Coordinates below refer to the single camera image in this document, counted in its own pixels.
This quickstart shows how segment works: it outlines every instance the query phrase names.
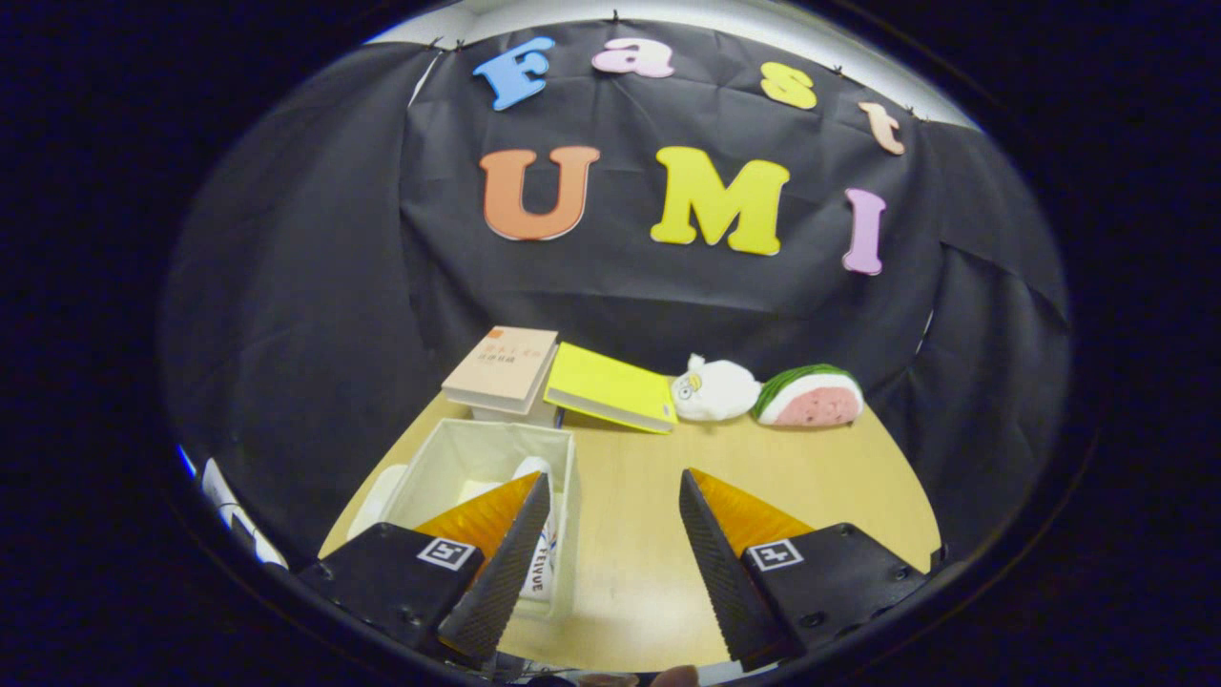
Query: letter u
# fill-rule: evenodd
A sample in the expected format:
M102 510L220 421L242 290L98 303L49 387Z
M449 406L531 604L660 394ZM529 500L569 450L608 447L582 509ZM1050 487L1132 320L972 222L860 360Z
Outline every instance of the letter u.
M521 206L526 167L538 156L532 150L498 150L484 155L479 166L487 172L484 218L496 233L512 240L548 240L573 229L585 214L590 165L601 156L597 148L565 145L551 151L559 165L556 206L546 214Z

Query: watermelon slice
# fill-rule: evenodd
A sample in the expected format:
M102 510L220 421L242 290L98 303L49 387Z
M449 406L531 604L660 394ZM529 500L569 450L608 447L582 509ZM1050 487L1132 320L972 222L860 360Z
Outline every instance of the watermelon slice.
M751 410L762 425L835 427L864 412L861 386L847 371L817 365L781 372L763 386Z

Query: yellow letter m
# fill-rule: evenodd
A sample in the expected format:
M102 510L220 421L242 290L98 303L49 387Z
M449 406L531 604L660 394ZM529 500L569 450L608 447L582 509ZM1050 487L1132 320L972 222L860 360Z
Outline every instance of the yellow letter m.
M662 148L657 161L665 165L669 179L662 221L650 231L653 240L683 244L695 240L696 229L691 226L695 210L708 245L716 245L737 217L737 228L729 234L730 248L759 255L780 251L775 222L780 188L789 181L789 170L767 160L751 160L725 188L708 154L698 148Z

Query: book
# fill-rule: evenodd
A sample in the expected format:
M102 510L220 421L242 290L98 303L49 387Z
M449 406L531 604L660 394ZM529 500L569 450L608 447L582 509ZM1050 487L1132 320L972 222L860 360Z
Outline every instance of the book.
M535 390L534 405L525 415L510 414L508 411L493 411L490 409L480 409L476 406L470 408L471 420L477 420L480 422L520 422L525 425L535 425L538 427L554 427L556 426L556 414L559 412L554 405L543 401L542 399L542 386L540 389Z
M543 399L580 414L667 434L678 415L664 376L562 342Z
M546 415L538 397L556 358L556 331L495 326L441 384L446 399L512 422Z

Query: white plush toy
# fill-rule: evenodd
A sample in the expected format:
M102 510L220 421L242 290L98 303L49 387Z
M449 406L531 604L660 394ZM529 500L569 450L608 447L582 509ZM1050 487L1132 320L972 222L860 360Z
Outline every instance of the white plush toy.
M670 386L670 395L680 419L718 422L751 410L762 388L751 371L737 364L705 364L691 354L687 372Z

